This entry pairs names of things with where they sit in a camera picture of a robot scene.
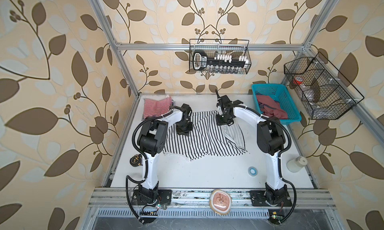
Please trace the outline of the black white striped tank top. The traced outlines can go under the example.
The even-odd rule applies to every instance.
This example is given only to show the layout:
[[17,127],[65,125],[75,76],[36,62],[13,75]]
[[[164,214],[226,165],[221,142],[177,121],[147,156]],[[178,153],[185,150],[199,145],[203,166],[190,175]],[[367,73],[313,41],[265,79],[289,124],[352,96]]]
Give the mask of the black white striped tank top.
[[176,154],[188,161],[205,156],[233,157],[247,152],[243,131],[238,123],[218,126],[217,111],[192,113],[193,130],[188,136],[178,135],[176,126],[168,129],[163,152]]

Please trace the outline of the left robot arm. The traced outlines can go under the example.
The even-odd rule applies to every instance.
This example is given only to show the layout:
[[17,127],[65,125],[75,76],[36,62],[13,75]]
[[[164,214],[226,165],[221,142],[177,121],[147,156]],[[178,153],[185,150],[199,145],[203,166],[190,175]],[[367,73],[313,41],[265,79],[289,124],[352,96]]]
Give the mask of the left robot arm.
[[171,203],[172,191],[159,189],[158,157],[166,145],[170,127],[176,126],[178,135],[190,135],[193,130],[191,114],[188,104],[171,106],[167,113],[147,117],[134,129],[132,145],[142,157],[144,173],[141,180],[126,176],[125,190],[131,212],[143,225],[156,219],[162,205]]

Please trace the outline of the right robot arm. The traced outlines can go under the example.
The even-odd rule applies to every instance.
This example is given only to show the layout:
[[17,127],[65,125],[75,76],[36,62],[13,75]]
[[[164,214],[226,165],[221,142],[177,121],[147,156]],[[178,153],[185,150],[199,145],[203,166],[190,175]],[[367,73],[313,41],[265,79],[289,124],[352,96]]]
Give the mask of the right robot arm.
[[256,129],[257,145],[266,157],[266,190],[262,199],[269,206],[280,206],[284,199],[290,197],[287,185],[294,192],[294,201],[289,212],[281,217],[273,214],[269,222],[273,225],[282,225],[292,215],[297,204],[297,190],[295,185],[286,180],[282,173],[282,154],[292,146],[289,131],[276,117],[265,116],[256,110],[244,105],[240,100],[232,101],[227,95],[216,93],[218,102],[217,125],[232,125],[235,118],[240,118]]

